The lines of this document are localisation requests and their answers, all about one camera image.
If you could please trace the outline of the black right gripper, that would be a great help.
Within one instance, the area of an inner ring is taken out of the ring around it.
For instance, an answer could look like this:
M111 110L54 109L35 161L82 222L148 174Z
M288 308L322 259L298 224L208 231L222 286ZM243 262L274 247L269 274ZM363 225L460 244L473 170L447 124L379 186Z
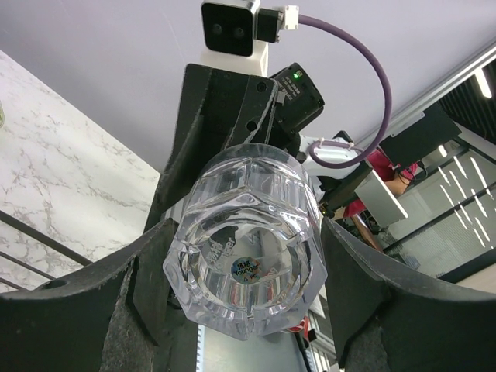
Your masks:
M202 108L212 69L188 64L184 71L170 157L160 174L144 230L152 229L162 215L190 190L195 178L187 166L202 134ZM300 132L324 109L324 98L300 64L293 63L272 77L249 76L236 120L221 149L245 143L275 146L290 155L299 152Z

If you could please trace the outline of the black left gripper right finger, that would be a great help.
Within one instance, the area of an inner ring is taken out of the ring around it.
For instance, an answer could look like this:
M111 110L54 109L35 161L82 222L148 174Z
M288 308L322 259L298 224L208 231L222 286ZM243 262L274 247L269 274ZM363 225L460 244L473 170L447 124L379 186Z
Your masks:
M346 371L493 371L495 296L419 273L323 219L332 337Z

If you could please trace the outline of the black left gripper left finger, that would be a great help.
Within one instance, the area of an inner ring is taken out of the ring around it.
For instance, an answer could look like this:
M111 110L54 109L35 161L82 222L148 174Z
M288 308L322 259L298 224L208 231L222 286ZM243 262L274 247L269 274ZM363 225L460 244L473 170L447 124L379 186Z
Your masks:
M3 371L159 371L177 223L32 291L1 296Z

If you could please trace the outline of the black wire dish rack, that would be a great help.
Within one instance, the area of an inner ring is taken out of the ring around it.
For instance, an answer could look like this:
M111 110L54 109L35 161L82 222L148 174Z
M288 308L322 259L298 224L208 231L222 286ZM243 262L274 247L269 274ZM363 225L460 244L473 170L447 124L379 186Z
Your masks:
M67 223L1 212L1 291L31 290L97 259L84 233Z

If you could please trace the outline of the clear glass tumbler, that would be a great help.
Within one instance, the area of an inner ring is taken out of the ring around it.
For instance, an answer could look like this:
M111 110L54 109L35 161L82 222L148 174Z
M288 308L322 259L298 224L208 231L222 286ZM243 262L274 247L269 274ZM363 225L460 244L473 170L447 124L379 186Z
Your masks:
M297 326L327 277L302 165L259 143L213 157L185 199L163 268L199 325L239 340Z

